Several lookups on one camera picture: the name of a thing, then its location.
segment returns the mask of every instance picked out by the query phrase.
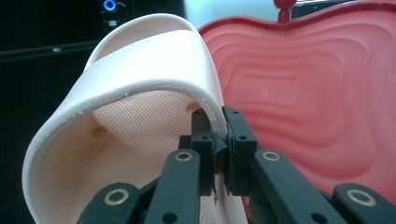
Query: red plastic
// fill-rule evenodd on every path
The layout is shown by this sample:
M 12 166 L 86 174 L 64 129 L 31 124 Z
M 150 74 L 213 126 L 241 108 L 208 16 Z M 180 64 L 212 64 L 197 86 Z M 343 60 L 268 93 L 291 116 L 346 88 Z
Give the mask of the red plastic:
M 273 23 L 231 17 L 200 30 L 225 104 L 263 147 L 317 187 L 372 188 L 396 203 L 396 2 L 348 3 Z
M 274 0 L 276 7 L 280 8 L 277 22 L 285 23 L 290 21 L 291 13 L 290 9 L 296 4 L 297 0 Z

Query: metal screw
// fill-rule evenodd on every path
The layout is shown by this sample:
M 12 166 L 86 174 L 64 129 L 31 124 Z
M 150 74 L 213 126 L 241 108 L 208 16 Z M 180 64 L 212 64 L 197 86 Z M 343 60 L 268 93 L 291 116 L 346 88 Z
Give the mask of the metal screw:
M 272 151 L 266 151 L 262 153 L 262 156 L 268 161 L 279 161 L 280 156 Z
M 112 200 L 111 196 L 116 193 L 121 193 L 122 197 L 117 200 Z M 107 205 L 119 205 L 121 203 L 124 203 L 129 197 L 129 193 L 126 189 L 113 189 L 111 190 L 105 197 L 105 203 Z
M 363 190 L 349 189 L 346 191 L 346 195 L 355 203 L 359 203 L 367 207 L 373 207 L 376 205 L 375 198 Z

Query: hole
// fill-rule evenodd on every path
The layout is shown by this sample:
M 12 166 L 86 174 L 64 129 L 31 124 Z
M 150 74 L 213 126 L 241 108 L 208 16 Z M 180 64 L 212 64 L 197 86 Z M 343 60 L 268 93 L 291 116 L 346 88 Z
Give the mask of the hole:
M 321 224 L 327 223 L 327 218 L 323 216 L 321 213 L 313 213 L 311 217 L 317 223 L 321 223 Z
M 191 160 L 192 155 L 188 152 L 179 152 L 176 154 L 176 159 L 178 161 L 189 161 Z
M 163 215 L 163 223 L 171 224 L 171 223 L 175 223 L 176 221 L 177 221 L 177 215 L 175 213 L 170 212 Z
M 107 205 L 119 205 L 124 203 L 129 197 L 129 193 L 126 189 L 113 189 L 105 197 L 105 203 Z
M 262 153 L 262 156 L 268 160 L 268 161 L 279 161 L 280 160 L 280 156 L 272 151 L 267 151 Z
M 360 189 L 349 189 L 346 195 L 355 203 L 359 203 L 364 206 L 373 207 L 376 205 L 376 200 L 370 194 Z
M 195 111 L 195 110 L 201 109 L 201 108 L 202 107 L 198 103 L 193 102 L 193 103 L 191 103 L 191 104 L 186 106 L 186 111 L 187 112 L 192 112 L 192 111 Z
M 107 129 L 102 126 L 96 127 L 91 130 L 91 136 L 93 138 L 103 138 L 106 136 L 106 134 L 107 134 Z

